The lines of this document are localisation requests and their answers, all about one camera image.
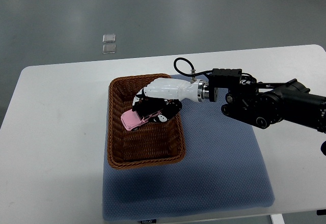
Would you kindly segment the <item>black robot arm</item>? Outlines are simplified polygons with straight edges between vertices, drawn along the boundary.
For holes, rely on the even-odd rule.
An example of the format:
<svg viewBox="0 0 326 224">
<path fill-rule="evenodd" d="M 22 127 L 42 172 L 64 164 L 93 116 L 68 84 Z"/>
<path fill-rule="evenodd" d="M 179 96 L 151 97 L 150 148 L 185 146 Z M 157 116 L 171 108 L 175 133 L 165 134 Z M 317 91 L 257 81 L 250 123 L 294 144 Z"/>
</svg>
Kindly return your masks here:
<svg viewBox="0 0 326 224">
<path fill-rule="evenodd" d="M 325 132 L 325 97 L 310 93 L 297 79 L 263 83 L 241 69 L 207 71 L 203 98 L 215 102 L 218 89 L 228 90 L 221 111 L 225 116 L 266 129 L 283 120 Z"/>
</svg>

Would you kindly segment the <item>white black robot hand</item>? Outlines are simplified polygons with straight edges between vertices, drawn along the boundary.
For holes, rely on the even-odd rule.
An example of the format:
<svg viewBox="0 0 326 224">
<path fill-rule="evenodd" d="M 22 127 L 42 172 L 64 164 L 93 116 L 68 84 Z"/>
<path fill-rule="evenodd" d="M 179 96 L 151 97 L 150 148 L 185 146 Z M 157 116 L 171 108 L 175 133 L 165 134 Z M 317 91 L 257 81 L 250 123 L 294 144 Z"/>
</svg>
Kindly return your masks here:
<svg viewBox="0 0 326 224">
<path fill-rule="evenodd" d="M 167 122 L 181 111 L 182 100 L 201 102 L 206 88 L 208 82 L 201 79 L 190 82 L 174 78 L 157 78 L 135 95 L 132 111 L 149 122 Z"/>
</svg>

